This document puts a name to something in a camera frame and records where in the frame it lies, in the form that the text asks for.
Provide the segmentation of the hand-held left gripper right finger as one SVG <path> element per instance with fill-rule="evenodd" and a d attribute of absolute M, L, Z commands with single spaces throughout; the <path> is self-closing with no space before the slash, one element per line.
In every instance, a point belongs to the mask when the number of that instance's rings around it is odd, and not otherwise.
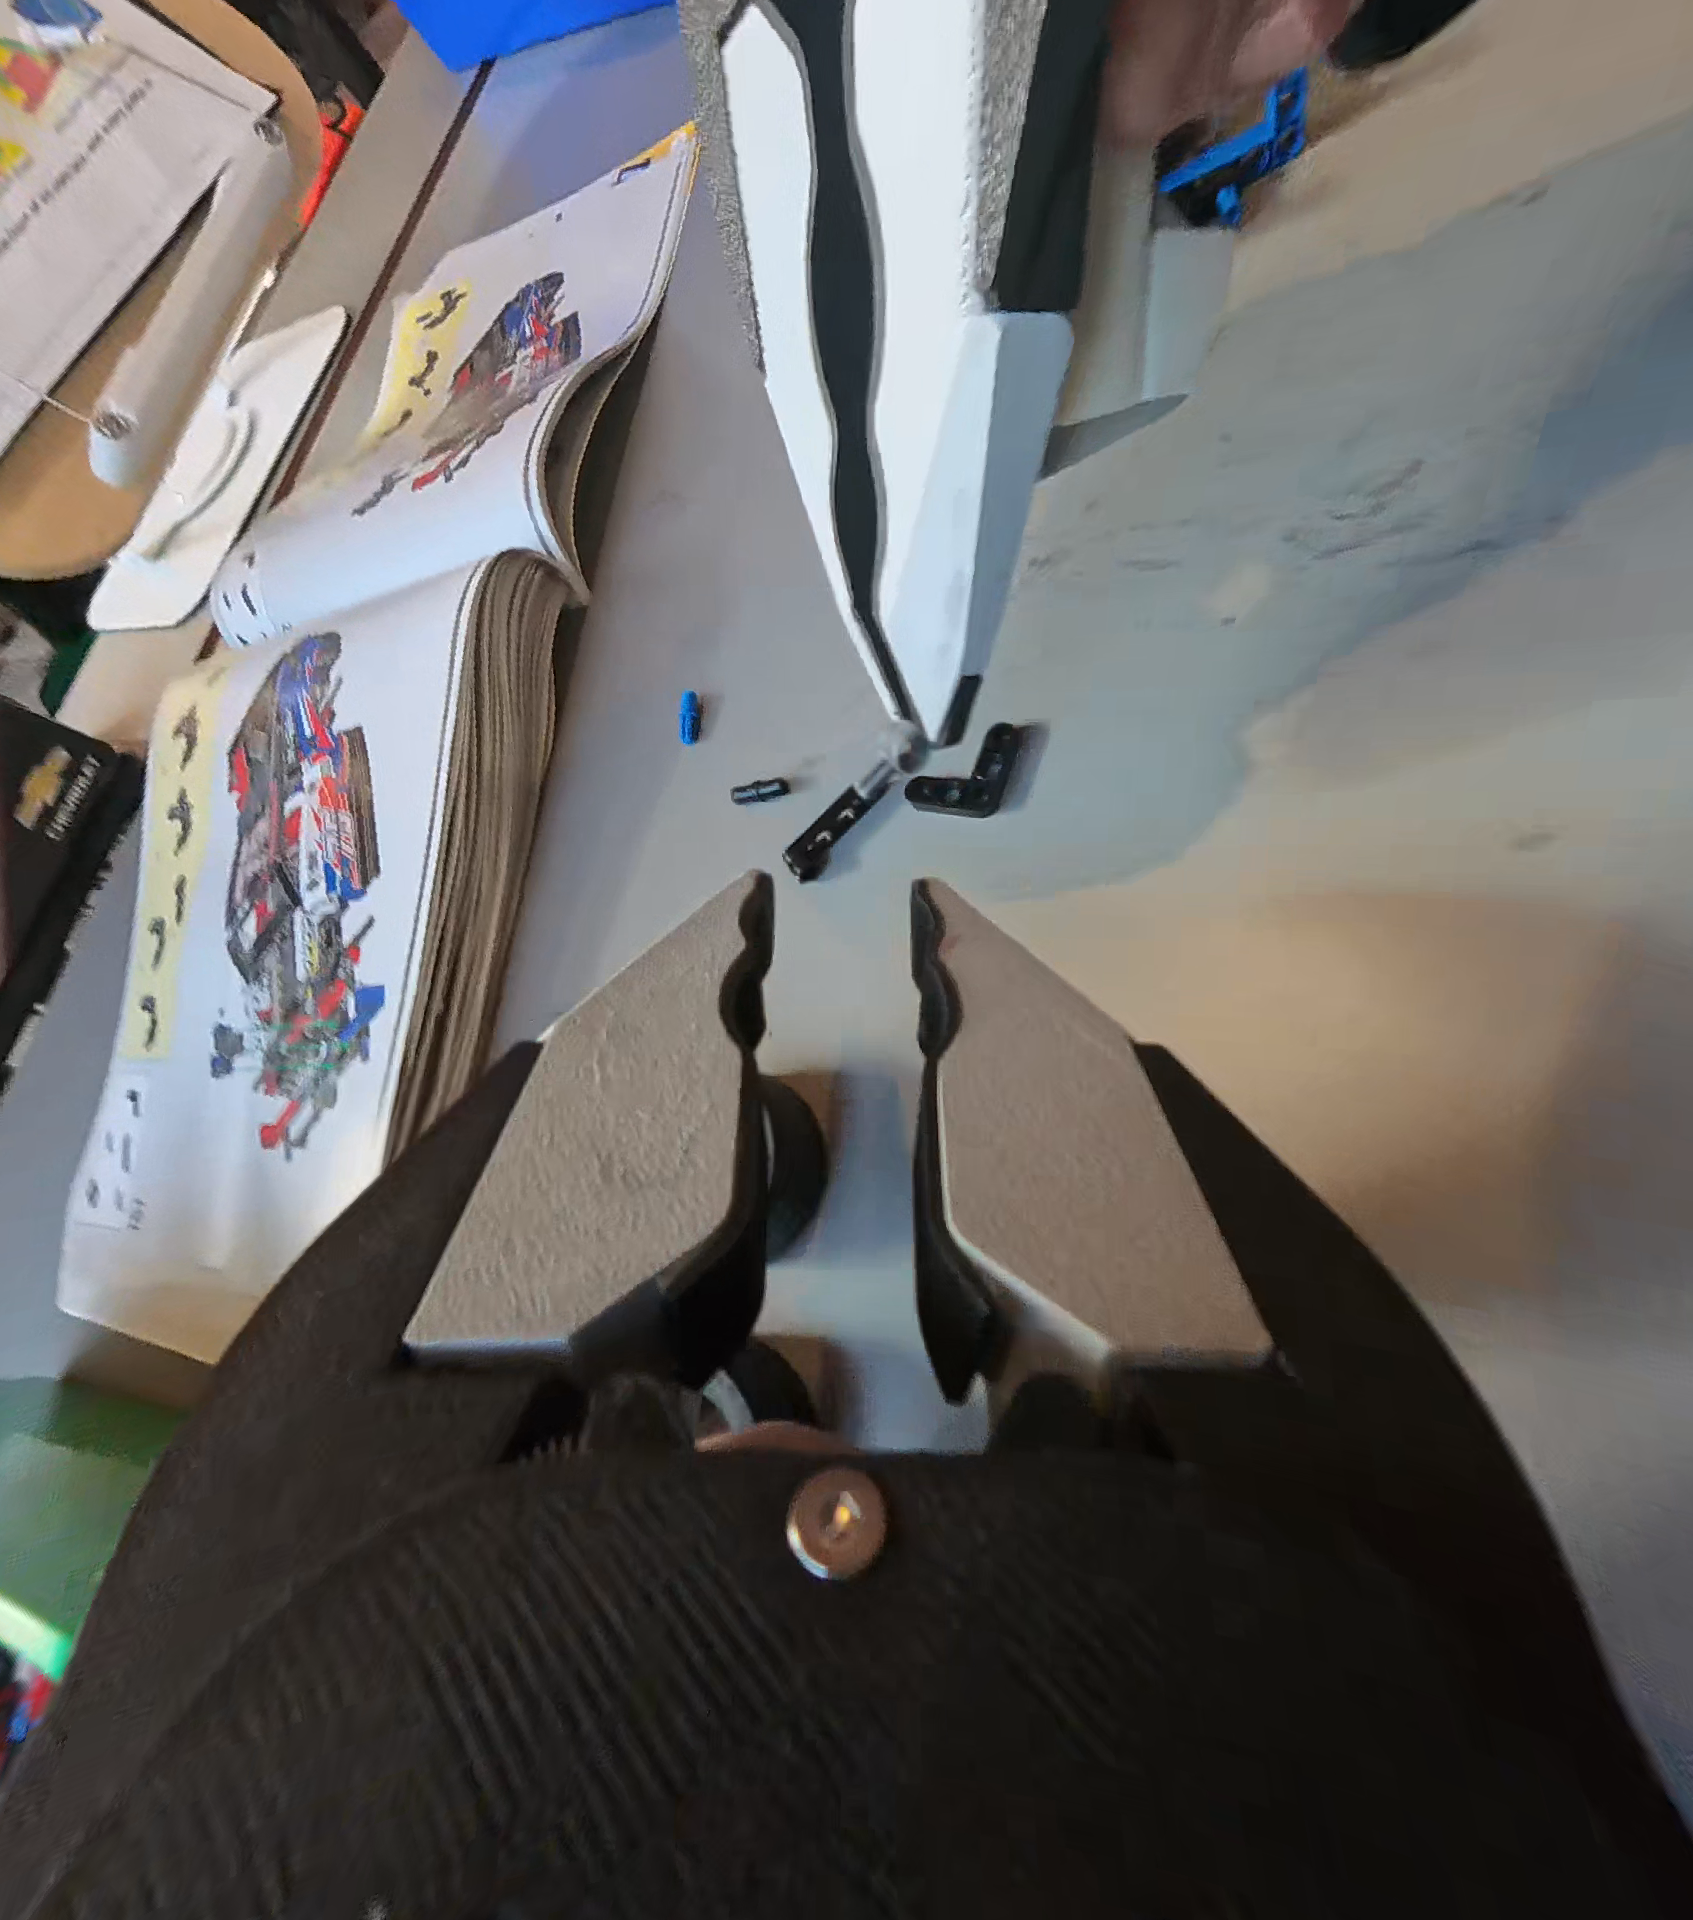
<path fill-rule="evenodd" d="M 915 1307 L 943 1398 L 1265 1367 L 1274 1334 L 1122 1022 L 936 875 L 909 956 Z"/>

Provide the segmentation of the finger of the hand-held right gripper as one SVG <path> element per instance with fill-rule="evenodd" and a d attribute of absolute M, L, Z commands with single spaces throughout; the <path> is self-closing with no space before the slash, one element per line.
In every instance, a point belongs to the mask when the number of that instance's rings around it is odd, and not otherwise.
<path fill-rule="evenodd" d="M 882 325 L 872 430 L 887 501 L 878 606 L 933 744 L 984 680 L 1040 479 L 1164 419 L 1195 387 L 1235 244 L 1156 202 L 1148 148 L 1100 139 L 1070 314 L 986 293 L 986 59 L 995 4 L 855 4 L 855 120 Z"/>
<path fill-rule="evenodd" d="M 855 120 L 855 12 L 734 4 L 717 32 L 717 78 L 764 393 L 836 612 L 882 705 L 920 728 L 921 704 L 878 606 L 882 284 Z"/>

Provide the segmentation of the open instruction booklet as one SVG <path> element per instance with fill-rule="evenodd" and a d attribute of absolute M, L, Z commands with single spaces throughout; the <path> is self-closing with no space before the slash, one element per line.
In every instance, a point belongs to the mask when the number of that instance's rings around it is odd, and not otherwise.
<path fill-rule="evenodd" d="M 56 1303 L 216 1362 L 482 1072 L 591 598 L 579 468 L 662 300 L 692 123 L 451 250 L 370 432 L 221 565 L 146 736 L 135 929 Z"/>

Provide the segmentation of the printed sheet in clear holder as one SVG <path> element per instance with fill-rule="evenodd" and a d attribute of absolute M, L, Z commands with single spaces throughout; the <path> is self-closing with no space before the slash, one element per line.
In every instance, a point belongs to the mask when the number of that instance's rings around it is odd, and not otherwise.
<path fill-rule="evenodd" d="M 0 4 L 0 460 L 278 91 L 139 4 Z"/>

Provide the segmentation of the black thin toy liftarm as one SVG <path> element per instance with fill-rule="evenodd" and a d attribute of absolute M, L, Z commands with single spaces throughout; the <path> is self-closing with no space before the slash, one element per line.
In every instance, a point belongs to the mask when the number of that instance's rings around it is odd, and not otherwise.
<path fill-rule="evenodd" d="M 872 812 L 892 785 L 892 769 L 878 778 L 864 775 L 840 790 L 824 804 L 812 821 L 783 849 L 783 864 L 799 884 L 820 880 L 836 846 Z"/>

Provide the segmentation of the grey desk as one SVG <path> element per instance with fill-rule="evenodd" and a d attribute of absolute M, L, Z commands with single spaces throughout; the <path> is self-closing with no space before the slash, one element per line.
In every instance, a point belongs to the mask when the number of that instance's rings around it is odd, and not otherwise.
<path fill-rule="evenodd" d="M 1036 493 L 975 711 L 1040 725 L 1003 816 L 885 798 L 809 886 L 780 848 L 881 705 L 698 181 L 585 468 L 492 1050 L 772 872 L 763 1061 L 836 1171 L 767 1323 L 838 1344 L 858 1427 L 953 1441 L 905 1205 L 906 892 L 945 877 L 1414 1290 L 1693 1824 L 1693 4 L 1477 4 L 1325 97 L 1195 393 Z"/>

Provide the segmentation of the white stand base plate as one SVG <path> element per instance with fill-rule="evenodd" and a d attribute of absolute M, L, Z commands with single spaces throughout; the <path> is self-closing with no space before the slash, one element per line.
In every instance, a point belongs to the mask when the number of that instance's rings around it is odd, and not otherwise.
<path fill-rule="evenodd" d="M 174 627 L 207 604 L 348 319 L 342 304 L 329 304 L 222 359 L 132 536 L 99 578 L 87 614 L 93 631 Z"/>

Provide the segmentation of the person's right hand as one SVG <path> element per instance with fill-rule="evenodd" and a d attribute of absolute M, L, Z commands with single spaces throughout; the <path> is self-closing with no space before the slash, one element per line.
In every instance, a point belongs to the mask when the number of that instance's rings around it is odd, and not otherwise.
<path fill-rule="evenodd" d="M 1100 139 L 1154 149 L 1296 67 L 1360 2 L 1118 2 L 1105 24 Z"/>

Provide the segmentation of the orange object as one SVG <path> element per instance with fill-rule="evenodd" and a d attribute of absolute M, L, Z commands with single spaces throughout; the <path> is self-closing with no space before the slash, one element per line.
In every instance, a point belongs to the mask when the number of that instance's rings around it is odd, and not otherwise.
<path fill-rule="evenodd" d="M 344 89 L 336 100 L 321 101 L 321 158 L 305 196 L 299 202 L 299 225 L 307 227 L 325 202 L 331 180 L 348 158 L 355 135 L 364 118 L 364 106 Z"/>

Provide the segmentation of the black angled toy beam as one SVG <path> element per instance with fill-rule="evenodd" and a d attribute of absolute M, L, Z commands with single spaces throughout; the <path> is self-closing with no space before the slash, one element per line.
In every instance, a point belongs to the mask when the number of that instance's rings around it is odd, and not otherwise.
<path fill-rule="evenodd" d="M 1008 802 L 1028 730 L 1012 721 L 993 723 L 979 746 L 973 768 L 963 775 L 916 774 L 906 780 L 911 807 L 969 821 L 995 818 Z"/>

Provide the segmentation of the blue plastic bin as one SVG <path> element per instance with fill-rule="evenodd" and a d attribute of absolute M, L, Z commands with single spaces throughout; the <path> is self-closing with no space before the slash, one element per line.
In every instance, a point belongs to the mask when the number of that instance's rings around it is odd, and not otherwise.
<path fill-rule="evenodd" d="M 674 10 L 674 2 L 394 2 L 397 12 L 451 71 L 468 73 L 532 45 L 594 25 Z"/>

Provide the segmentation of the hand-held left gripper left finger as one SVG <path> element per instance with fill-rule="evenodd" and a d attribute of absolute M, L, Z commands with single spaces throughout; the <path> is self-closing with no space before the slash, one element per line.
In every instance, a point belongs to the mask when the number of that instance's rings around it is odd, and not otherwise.
<path fill-rule="evenodd" d="M 745 872 L 543 1034 L 407 1321 L 410 1355 L 702 1380 L 745 1339 L 772 899 Z"/>

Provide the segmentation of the tan rounded table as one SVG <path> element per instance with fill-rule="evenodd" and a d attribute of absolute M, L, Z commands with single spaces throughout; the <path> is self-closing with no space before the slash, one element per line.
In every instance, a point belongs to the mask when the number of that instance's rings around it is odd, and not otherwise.
<path fill-rule="evenodd" d="M 278 91 L 283 134 L 203 202 L 0 460 L 0 578 L 55 580 L 129 540 L 187 419 L 299 233 L 321 114 L 292 59 L 221 2 L 139 4 Z"/>

